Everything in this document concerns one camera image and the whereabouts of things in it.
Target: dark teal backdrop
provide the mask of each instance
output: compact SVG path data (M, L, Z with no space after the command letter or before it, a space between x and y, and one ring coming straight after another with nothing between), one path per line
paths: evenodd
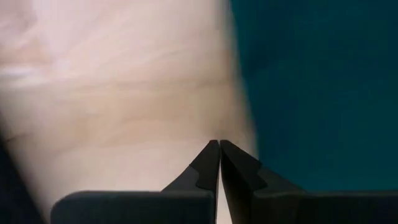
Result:
M398 2L231 4L262 163L307 190L398 189Z

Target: teal background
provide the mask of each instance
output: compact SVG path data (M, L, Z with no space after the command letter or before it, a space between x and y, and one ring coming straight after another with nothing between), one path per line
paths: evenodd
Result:
M398 189L398 3L231 0L265 166L307 190Z

